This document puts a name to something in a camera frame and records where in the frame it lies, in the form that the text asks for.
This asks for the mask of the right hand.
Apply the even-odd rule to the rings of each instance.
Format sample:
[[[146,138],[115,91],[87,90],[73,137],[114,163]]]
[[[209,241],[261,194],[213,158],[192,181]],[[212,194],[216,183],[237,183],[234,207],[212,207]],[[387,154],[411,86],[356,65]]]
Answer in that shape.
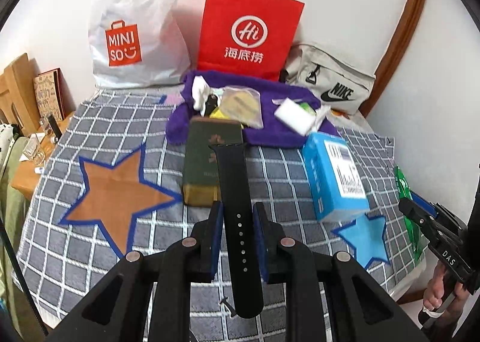
[[[426,290],[423,295],[423,306],[430,311],[438,309],[443,303],[444,285],[443,280],[446,276],[447,269],[440,261],[433,270],[433,277],[427,284]],[[447,314],[453,318],[458,318],[462,313],[470,297],[470,293],[464,288],[464,285],[457,283],[454,290],[456,298],[445,310],[444,314]]]

